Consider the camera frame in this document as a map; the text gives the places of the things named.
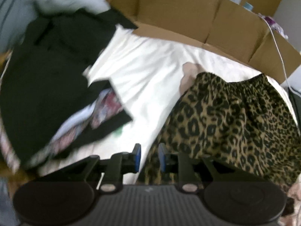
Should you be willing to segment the floral patterned garment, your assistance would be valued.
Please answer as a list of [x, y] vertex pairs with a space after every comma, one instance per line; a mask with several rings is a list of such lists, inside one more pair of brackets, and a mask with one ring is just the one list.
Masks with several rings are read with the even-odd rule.
[[111, 88], [103, 90], [96, 101], [70, 116], [61, 125], [50, 142], [31, 156], [29, 161], [26, 162], [26, 167], [34, 167], [47, 158], [57, 155], [65, 150], [72, 141], [75, 141], [84, 131], [84, 128], [96, 129], [123, 110], [124, 108], [114, 90]]

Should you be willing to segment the leopard print garment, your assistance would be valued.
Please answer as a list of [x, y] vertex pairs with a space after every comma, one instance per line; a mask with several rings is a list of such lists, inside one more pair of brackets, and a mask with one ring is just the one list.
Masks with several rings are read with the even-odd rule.
[[172, 184], [159, 144], [193, 159], [210, 155], [288, 191], [300, 174], [298, 126], [266, 75], [228, 83], [200, 73], [171, 110], [140, 171], [139, 184]]

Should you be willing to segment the cream bear print bedsheet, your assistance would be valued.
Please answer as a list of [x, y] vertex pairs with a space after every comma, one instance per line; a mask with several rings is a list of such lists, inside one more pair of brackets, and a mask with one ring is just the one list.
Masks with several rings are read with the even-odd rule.
[[[200, 73], [215, 74], [228, 83], [263, 74], [203, 48], [118, 29], [88, 71], [87, 78], [91, 83], [110, 79], [132, 121], [101, 140], [71, 146], [46, 162], [39, 174], [46, 175], [89, 155], [109, 158], [114, 153], [128, 151], [135, 143], [140, 143], [142, 148], [141, 171], [174, 105]], [[286, 102], [297, 124], [288, 94], [275, 79], [267, 78]], [[125, 182], [137, 183], [139, 174], [126, 175]]]

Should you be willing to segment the purple detergent pouch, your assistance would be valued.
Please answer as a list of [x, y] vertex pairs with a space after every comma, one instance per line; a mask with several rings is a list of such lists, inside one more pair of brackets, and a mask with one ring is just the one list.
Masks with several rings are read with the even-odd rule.
[[288, 40], [288, 35], [285, 34], [283, 28], [272, 17], [262, 15], [261, 13], [258, 13], [258, 15], [269, 24], [272, 30], [277, 31], [283, 38]]

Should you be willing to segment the grey blanket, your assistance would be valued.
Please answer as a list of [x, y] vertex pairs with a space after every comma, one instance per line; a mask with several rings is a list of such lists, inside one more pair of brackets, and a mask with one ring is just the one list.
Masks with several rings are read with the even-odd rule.
[[28, 24], [37, 16], [30, 0], [1, 0], [1, 53], [21, 42]]

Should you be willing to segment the blue capped bottle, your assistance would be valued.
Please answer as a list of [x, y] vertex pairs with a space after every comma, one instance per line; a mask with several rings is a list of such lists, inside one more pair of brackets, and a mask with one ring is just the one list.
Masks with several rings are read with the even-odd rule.
[[245, 9], [249, 10], [249, 11], [252, 11], [252, 10], [253, 10], [253, 5], [251, 5], [251, 4], [248, 3], [248, 2], [245, 2], [245, 3], [243, 4], [243, 7], [244, 7]]

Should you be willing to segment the brown cardboard sheet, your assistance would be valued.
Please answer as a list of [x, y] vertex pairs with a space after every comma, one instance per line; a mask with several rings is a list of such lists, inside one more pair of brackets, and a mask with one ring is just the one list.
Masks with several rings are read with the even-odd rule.
[[284, 82], [300, 54], [266, 21], [230, 0], [107, 0], [140, 36], [204, 47]]

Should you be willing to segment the black clothes pile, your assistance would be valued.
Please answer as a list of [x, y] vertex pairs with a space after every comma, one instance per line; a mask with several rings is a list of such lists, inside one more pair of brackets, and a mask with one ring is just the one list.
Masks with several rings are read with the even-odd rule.
[[136, 29], [115, 9], [40, 16], [27, 26], [1, 80], [4, 125], [21, 168], [28, 168], [26, 162], [70, 116], [97, 99], [105, 83], [89, 84], [84, 71], [108, 46], [118, 25]]

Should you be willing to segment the brown garment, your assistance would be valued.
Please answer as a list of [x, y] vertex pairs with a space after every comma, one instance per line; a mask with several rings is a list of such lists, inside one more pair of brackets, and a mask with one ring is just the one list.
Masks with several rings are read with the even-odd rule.
[[20, 159], [15, 153], [4, 125], [1, 110], [1, 177], [8, 179], [9, 188], [19, 188], [30, 181], [30, 176], [21, 168]]

